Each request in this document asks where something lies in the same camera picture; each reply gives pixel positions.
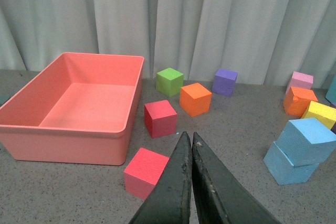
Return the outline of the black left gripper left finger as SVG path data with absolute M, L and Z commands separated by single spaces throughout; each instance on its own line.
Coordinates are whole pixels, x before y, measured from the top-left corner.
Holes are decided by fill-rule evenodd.
M 189 223 L 192 194 L 192 148 L 183 132 L 156 186 L 130 223 Z

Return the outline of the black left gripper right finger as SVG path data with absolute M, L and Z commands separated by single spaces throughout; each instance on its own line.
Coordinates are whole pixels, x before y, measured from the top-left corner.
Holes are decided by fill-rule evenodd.
M 206 142 L 193 134 L 192 183 L 199 223 L 280 223 Z

